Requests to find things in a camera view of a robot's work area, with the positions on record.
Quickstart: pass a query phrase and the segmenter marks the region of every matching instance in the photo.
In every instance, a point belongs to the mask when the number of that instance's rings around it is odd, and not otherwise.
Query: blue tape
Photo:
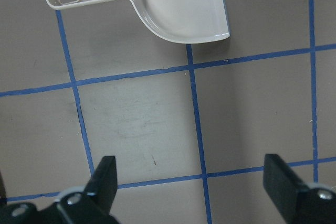
[[[171,67],[171,68],[165,68],[165,69],[146,70],[146,71],[133,72],[133,73],[122,73],[122,74],[117,74],[115,76],[106,76],[106,77],[79,80],[79,81],[76,81],[76,85],[81,86],[81,85],[88,85],[88,84],[99,83],[99,82],[116,81],[116,80],[120,80],[124,78],[152,76],[155,74],[186,71],[188,69],[189,69],[189,66],[179,66],[179,67]]]
[[[311,51],[310,48],[301,48],[301,49],[294,49],[294,50],[287,50],[287,51],[269,52],[266,54],[245,56],[245,57],[234,58],[234,59],[197,63],[197,64],[194,64],[194,69],[223,66],[223,65],[229,65],[229,64],[243,63],[243,62],[284,57],[284,56],[301,55],[301,54],[310,53],[310,51]]]
[[[59,192],[54,193],[46,193],[46,194],[33,194],[33,195],[25,195],[25,196],[17,196],[17,197],[8,197],[0,199],[0,202],[10,202],[10,201],[24,201],[30,199],[37,199],[41,197],[56,197]]]
[[[321,158],[318,160],[318,163],[330,163],[336,162],[336,157],[328,157],[328,158]],[[290,167],[295,166],[305,166],[305,165],[312,165],[314,160],[306,160],[306,161],[298,161],[298,162],[291,162],[288,163]],[[228,170],[225,172],[218,172],[218,173],[208,173],[204,174],[197,174],[197,175],[190,175],[190,176],[182,176],[182,177],[174,177],[174,178],[164,178],[164,179],[157,179],[157,180],[148,180],[144,182],[136,182],[136,183],[129,183],[129,184],[122,184],[118,185],[118,189],[125,189],[125,188],[133,188],[133,187],[141,187],[141,186],[150,186],[150,185],[159,185],[159,184],[166,184],[166,183],[173,183],[173,182],[180,182],[180,181],[187,181],[187,180],[194,180],[194,179],[203,179],[203,182],[206,184],[207,188],[207,180],[205,178],[214,178],[214,177],[223,177],[223,176],[230,176],[236,174],[244,174],[244,173],[253,173],[253,172],[260,172],[263,171],[263,166],[258,167],[251,167],[251,168],[244,168],[244,169],[237,169],[237,170]],[[17,197],[8,197],[0,199],[0,202],[5,201],[19,201],[19,200],[29,200],[29,199],[36,199],[40,197],[55,197],[59,194],[59,192],[55,193],[46,193],[46,194],[34,194],[34,195],[25,195],[25,196],[17,196]],[[205,192],[205,197],[208,197],[208,191]]]
[[[336,44],[315,46],[315,51],[331,50],[331,49],[336,49]]]
[[[94,168],[93,161],[92,161],[90,145],[89,145],[88,136],[87,136],[85,123],[84,123],[84,118],[83,118],[83,114],[82,114],[82,110],[81,110],[81,106],[80,106],[79,92],[78,92],[78,88],[76,86],[76,78],[75,78],[75,74],[74,74],[74,68],[72,67],[72,62],[71,62],[69,47],[68,47],[68,43],[67,43],[67,37],[66,37],[66,34],[65,34],[63,19],[62,19],[61,12],[59,10],[56,11],[56,17],[57,17],[57,20],[58,20],[58,29],[59,29],[60,38],[61,38],[63,51],[64,51],[64,55],[65,55],[65,61],[67,63],[69,77],[70,77],[70,81],[71,81],[71,86],[72,86],[72,90],[74,92],[73,94],[74,94],[74,97],[75,97],[76,108],[77,108],[78,119],[79,119],[79,124],[80,124],[80,128],[81,128],[83,143],[84,143],[84,147],[85,147],[85,152],[86,152],[86,156],[87,156],[87,160],[88,160],[88,164],[89,164],[90,173],[92,175],[95,171],[95,168]]]
[[[309,34],[310,48],[315,48],[315,32],[314,32],[314,0],[309,0]]]
[[[208,224],[212,224],[211,217],[211,207],[210,207],[210,199],[209,199],[209,188],[208,182],[206,178],[206,165],[205,165],[205,156],[204,156],[204,146],[202,139],[202,130],[201,130],[201,121],[199,117],[199,109],[198,109],[198,100],[197,100],[197,90],[196,90],[196,80],[195,80],[195,70],[193,69],[193,53],[190,44],[186,45],[187,57],[188,57],[188,66],[190,66],[189,75],[190,75],[190,84],[191,84],[191,92],[193,98],[193,106],[194,106],[194,116],[195,116],[195,124],[196,124],[196,133],[197,133],[197,142],[198,142],[198,150],[199,150],[199,161],[201,163],[201,171],[203,178],[203,191],[204,191],[204,200],[205,200],[205,209]]]
[[[202,174],[199,174],[199,175],[191,175],[191,176],[183,176],[183,177],[175,177],[175,178],[164,178],[164,179],[122,184],[122,185],[118,185],[118,189],[125,189],[125,188],[139,187],[139,186],[159,185],[159,184],[173,183],[173,182],[179,182],[179,181],[200,179],[202,177],[203,177]]]
[[[336,157],[327,157],[327,158],[320,158],[318,160],[318,163],[329,163],[329,162],[335,162]]]
[[[71,88],[71,87],[72,87],[71,83],[68,82],[68,83],[56,84],[56,85],[51,85],[51,86],[39,87],[39,88],[0,92],[0,97],[7,97],[10,95],[34,94],[34,93],[41,93],[41,92],[47,92],[47,91],[52,91],[52,90],[58,90],[58,89],[66,89],[66,88]]]
[[[316,54],[314,32],[314,0],[309,0],[309,34],[310,34],[310,72],[311,72],[311,114],[314,182],[319,181],[318,171],[318,139],[317,139],[317,96],[316,96]]]

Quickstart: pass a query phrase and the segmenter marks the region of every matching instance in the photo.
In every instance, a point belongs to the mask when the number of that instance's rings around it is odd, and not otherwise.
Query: floor
[[[0,3],[2,200],[42,209],[104,155],[128,224],[284,223],[266,153],[336,185],[336,0],[226,0],[231,37],[197,45],[127,0]]]

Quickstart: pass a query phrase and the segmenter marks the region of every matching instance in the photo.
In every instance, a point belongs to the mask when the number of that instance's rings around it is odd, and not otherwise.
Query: gray floor tile
[[[319,164],[319,183],[331,187],[336,192],[336,162]]]
[[[336,0],[314,0],[316,45],[336,43]]]
[[[56,15],[46,0],[0,4],[0,92],[69,82]]]
[[[208,172],[312,159],[309,55],[196,70]]]
[[[93,161],[116,155],[119,184],[201,172],[187,72],[79,91]]]
[[[90,177],[71,89],[0,98],[7,197],[60,191]]]
[[[202,180],[120,189],[111,214],[128,224],[205,224]]]
[[[309,47],[308,0],[225,0],[230,38],[193,45],[195,62]]]
[[[317,137],[319,158],[336,156],[336,50],[317,52]]]
[[[312,181],[311,165],[293,170]],[[262,184],[262,172],[208,179],[213,224],[284,224]]]
[[[154,35],[128,0],[63,10],[62,15],[76,79],[187,64],[185,45]]]

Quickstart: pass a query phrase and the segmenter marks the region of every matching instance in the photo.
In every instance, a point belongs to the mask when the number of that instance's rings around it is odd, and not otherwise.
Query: scuff mark
[[[155,162],[155,159],[154,159],[153,155],[151,155],[151,156],[152,156],[152,159],[153,159],[153,161],[154,161],[154,165],[156,165],[156,162]]]

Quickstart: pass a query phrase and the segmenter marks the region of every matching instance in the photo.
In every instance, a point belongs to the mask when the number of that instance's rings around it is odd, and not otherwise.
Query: screw
[[[25,204],[21,204],[18,208],[15,208],[12,212],[12,216],[16,217],[19,215],[22,215],[25,213],[25,211],[28,209],[28,206]]]
[[[331,192],[327,191],[327,190],[318,190],[317,195],[321,198],[321,199],[332,199],[332,194]]]
[[[68,202],[69,205],[74,205],[74,204],[76,204],[80,201],[81,197],[82,197],[81,194],[76,193],[75,195],[68,198],[67,202]]]

